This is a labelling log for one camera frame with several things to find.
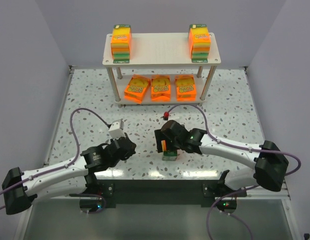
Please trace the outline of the orange Scrub Daddy box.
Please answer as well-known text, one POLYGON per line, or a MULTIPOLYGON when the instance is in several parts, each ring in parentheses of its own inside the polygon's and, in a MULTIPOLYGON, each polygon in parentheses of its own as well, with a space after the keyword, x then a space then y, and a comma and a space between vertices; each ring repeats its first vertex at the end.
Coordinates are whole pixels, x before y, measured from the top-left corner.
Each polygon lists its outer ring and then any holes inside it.
POLYGON ((150 79, 134 74, 124 90, 124 97, 129 101, 141 104, 150 86, 150 79))
POLYGON ((197 90, 192 74, 182 74, 175 76, 176 99, 179 102, 195 101, 197 90))

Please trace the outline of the orange box green end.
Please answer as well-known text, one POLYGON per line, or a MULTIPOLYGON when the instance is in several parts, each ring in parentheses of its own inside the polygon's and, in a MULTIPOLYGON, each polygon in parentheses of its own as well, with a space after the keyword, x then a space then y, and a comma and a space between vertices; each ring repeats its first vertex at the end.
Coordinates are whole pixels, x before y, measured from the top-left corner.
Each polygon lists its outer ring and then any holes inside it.
POLYGON ((206 24, 189 26, 188 44, 193 63, 206 63, 211 47, 211 37, 206 24))

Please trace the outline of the green orange sponge box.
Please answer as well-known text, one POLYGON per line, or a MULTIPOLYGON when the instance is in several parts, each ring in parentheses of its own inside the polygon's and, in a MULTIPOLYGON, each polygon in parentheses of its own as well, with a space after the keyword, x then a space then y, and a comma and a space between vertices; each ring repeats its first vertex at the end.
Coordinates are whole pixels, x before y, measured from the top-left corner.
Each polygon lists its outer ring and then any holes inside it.
POLYGON ((111 54, 115 61, 128 61, 131 55, 132 31, 129 24, 114 25, 111 54))

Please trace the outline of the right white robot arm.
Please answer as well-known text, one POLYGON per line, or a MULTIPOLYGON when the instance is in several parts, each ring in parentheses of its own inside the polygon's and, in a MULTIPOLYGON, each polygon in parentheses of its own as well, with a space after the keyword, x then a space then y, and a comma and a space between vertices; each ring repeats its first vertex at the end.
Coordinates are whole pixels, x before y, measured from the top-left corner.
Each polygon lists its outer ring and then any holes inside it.
POLYGON ((281 190, 288 160, 271 141, 263 144, 248 144, 210 136, 206 130, 187 130, 180 123, 169 120, 162 128, 154 131, 157 151, 183 150, 189 154, 218 156, 235 161, 245 167, 226 170, 220 177, 220 184, 236 191, 243 187, 259 185, 279 192, 281 190))

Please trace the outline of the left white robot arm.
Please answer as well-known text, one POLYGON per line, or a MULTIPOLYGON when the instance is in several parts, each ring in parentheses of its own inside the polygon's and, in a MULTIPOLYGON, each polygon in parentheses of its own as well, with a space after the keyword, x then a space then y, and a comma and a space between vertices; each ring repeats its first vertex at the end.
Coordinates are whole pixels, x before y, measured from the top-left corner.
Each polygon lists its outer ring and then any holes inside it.
POLYGON ((51 194, 48 188, 68 179, 83 177, 87 184, 95 180, 94 173, 113 168, 119 161, 125 161, 135 154, 136 144, 128 136, 111 139, 77 153, 73 159, 49 167, 21 171, 19 167, 8 171, 3 184, 6 214, 14 215, 27 210, 34 200, 51 194))

